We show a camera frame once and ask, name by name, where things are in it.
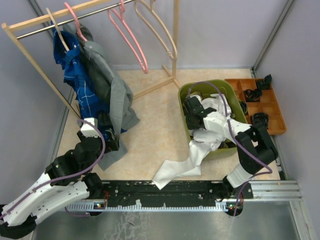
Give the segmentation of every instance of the blue plaid shirt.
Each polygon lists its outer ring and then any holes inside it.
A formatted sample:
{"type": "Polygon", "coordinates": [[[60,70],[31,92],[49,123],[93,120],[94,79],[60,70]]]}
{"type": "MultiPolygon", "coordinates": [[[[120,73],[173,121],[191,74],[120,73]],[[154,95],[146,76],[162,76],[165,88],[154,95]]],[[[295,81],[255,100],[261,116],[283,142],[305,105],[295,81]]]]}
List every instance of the blue plaid shirt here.
{"type": "MultiPolygon", "coordinates": [[[[69,84],[76,92],[82,119],[96,118],[99,113],[109,113],[109,106],[102,102],[94,92],[92,80],[87,75],[80,61],[80,48],[77,37],[69,32],[61,31],[69,51],[64,48],[57,30],[53,29],[53,56],[55,62],[64,70],[63,82],[69,84]]],[[[109,137],[105,129],[98,126],[105,140],[109,137]]]]}

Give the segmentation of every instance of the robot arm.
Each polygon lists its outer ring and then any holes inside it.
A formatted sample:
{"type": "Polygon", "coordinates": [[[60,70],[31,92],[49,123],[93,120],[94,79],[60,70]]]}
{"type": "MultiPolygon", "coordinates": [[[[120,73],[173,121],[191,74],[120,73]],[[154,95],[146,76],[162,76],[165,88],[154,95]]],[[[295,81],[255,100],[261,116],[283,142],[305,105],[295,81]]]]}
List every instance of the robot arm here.
{"type": "MultiPolygon", "coordinates": [[[[248,152],[266,165],[278,157],[276,147],[266,127],[261,123],[250,125],[227,118],[213,108],[204,109],[196,97],[187,97],[184,102],[184,114],[188,129],[205,128],[221,134],[233,143],[236,143],[236,140],[248,152]]],[[[251,158],[238,145],[237,152],[239,164],[223,179],[225,188],[224,198],[228,198],[234,189],[247,182],[263,168],[261,164],[251,158]]]]}
{"type": "MultiPolygon", "coordinates": [[[[86,118],[85,120],[97,126],[96,119],[86,118]]],[[[107,141],[106,151],[119,149],[118,141],[112,131],[106,132],[110,139],[107,141]]],[[[0,225],[2,237],[22,238],[53,213],[73,202],[88,197],[95,198],[101,194],[103,184],[96,173],[89,173],[90,169],[84,173],[85,176],[81,180],[79,180],[81,175],[77,173],[87,169],[96,161],[103,149],[102,140],[95,129],[86,123],[77,135],[81,142],[73,150],[57,157],[21,196],[7,205],[0,205],[0,215],[4,221],[0,225]],[[73,174],[75,174],[74,177],[47,183],[73,174]]]]}

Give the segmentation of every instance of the pink hanger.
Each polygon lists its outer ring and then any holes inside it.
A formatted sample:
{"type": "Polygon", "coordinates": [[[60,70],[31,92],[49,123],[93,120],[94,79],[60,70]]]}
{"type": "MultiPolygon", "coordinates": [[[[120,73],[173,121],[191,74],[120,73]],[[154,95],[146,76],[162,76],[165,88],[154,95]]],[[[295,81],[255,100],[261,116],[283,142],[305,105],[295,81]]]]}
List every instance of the pink hanger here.
{"type": "Polygon", "coordinates": [[[67,9],[69,9],[70,13],[72,14],[72,16],[74,18],[74,24],[75,24],[76,33],[78,34],[78,36],[80,38],[82,38],[83,41],[85,41],[85,42],[88,41],[81,32],[81,25],[80,25],[80,22],[76,16],[75,12],[72,10],[72,8],[69,6],[69,4],[67,2],[65,2],[64,5],[66,6],[67,9]]]}
{"type": "Polygon", "coordinates": [[[143,72],[145,74],[148,73],[149,69],[148,69],[148,63],[146,60],[146,57],[144,55],[144,52],[142,51],[135,35],[133,34],[133,32],[131,31],[131,29],[128,27],[127,23],[125,22],[125,18],[124,18],[124,12],[125,12],[125,4],[123,0],[121,1],[121,6],[119,6],[119,13],[114,10],[113,8],[111,8],[111,11],[117,16],[117,18],[122,22],[123,26],[126,28],[126,30],[128,31],[128,33],[131,35],[135,45],[137,46],[137,48],[139,49],[140,55],[143,58],[143,62],[141,61],[138,53],[136,52],[136,50],[134,49],[134,47],[132,46],[132,44],[129,42],[129,40],[127,39],[127,37],[125,36],[125,34],[122,32],[122,30],[120,29],[120,27],[116,24],[116,22],[114,21],[114,19],[112,18],[111,14],[110,14],[110,10],[108,9],[108,16],[110,18],[110,21],[112,22],[112,24],[115,26],[115,28],[120,32],[120,34],[122,35],[123,39],[126,41],[126,43],[129,45],[129,47],[131,48],[131,50],[133,51],[135,57],[138,59],[139,64],[143,70],[143,72]]]}

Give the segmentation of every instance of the white fabric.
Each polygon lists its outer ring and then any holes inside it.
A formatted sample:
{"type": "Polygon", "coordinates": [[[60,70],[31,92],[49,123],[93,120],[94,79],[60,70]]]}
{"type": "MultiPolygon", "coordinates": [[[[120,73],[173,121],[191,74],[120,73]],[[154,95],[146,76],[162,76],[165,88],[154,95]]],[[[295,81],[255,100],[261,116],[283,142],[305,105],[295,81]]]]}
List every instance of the white fabric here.
{"type": "MultiPolygon", "coordinates": [[[[204,99],[201,104],[206,108],[214,108],[219,113],[225,114],[224,103],[221,97],[216,94],[211,95],[213,98],[204,99]]],[[[231,108],[227,100],[227,112],[231,114],[231,108]]],[[[222,135],[199,128],[196,130],[189,130],[193,140],[189,143],[189,157],[185,161],[172,161],[166,159],[158,172],[153,177],[152,181],[161,190],[172,179],[176,177],[199,176],[201,175],[201,162],[208,155],[208,153],[216,151],[220,144],[226,140],[222,135]]]]}

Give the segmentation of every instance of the green bin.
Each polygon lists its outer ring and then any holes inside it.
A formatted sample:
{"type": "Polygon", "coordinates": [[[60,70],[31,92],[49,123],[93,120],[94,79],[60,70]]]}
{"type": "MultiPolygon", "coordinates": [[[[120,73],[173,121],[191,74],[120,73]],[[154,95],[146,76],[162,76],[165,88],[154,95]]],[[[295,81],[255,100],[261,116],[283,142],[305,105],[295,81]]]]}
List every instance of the green bin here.
{"type": "MultiPolygon", "coordinates": [[[[235,120],[237,120],[241,123],[247,123],[245,114],[241,109],[240,103],[238,101],[238,98],[237,98],[232,86],[228,82],[226,82],[224,80],[219,80],[219,79],[208,80],[206,82],[214,84],[216,87],[218,87],[220,92],[225,95],[226,100],[227,100],[232,112],[235,115],[235,120]]],[[[187,135],[189,142],[191,141],[191,136],[189,135],[182,103],[186,99],[186,97],[188,95],[189,88],[193,84],[195,84],[195,82],[183,85],[178,92],[181,116],[182,116],[182,120],[183,120],[183,124],[184,124],[185,133],[187,135]]],[[[217,94],[218,93],[214,87],[210,86],[207,83],[195,85],[191,90],[191,93],[193,93],[193,92],[200,92],[202,95],[202,99],[210,98],[211,97],[210,94],[217,94]]],[[[216,151],[210,152],[205,159],[212,160],[212,159],[229,157],[229,156],[233,155],[236,151],[237,151],[237,147],[221,148],[216,151]]]]}

